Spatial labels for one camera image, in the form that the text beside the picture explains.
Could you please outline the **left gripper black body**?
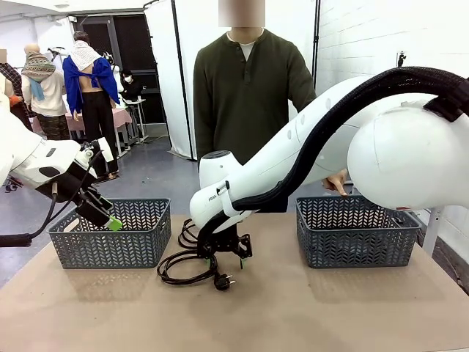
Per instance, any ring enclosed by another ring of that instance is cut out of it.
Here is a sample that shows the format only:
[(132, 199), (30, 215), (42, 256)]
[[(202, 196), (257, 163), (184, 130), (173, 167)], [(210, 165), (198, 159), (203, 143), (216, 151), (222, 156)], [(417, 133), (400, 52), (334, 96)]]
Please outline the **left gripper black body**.
[(93, 168), (86, 174), (82, 166), (71, 163), (62, 174), (54, 166), (42, 166), (38, 171), (40, 176), (46, 177), (46, 182), (38, 187), (38, 191), (48, 198), (52, 198), (53, 184), (56, 183), (58, 203), (67, 202), (70, 199), (76, 205), (80, 205), (84, 200), (97, 201), (97, 189), (92, 185), (97, 180), (97, 175)]

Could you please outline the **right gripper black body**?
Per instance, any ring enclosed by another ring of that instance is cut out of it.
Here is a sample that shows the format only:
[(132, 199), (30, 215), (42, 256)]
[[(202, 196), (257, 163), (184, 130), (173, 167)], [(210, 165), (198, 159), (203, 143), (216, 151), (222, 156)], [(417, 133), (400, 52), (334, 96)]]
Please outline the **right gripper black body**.
[(237, 227), (227, 227), (214, 234), (214, 245), (217, 252), (236, 252), (239, 246)]

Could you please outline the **person's left hand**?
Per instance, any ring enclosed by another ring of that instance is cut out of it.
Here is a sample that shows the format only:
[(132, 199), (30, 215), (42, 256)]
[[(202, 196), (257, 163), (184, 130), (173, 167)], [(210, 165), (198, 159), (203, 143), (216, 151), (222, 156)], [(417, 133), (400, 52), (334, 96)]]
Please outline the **person's left hand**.
[(346, 197), (348, 195), (344, 189), (346, 180), (347, 170), (343, 169), (340, 172), (325, 178), (322, 181), (322, 186), (327, 190), (336, 191), (342, 197)]

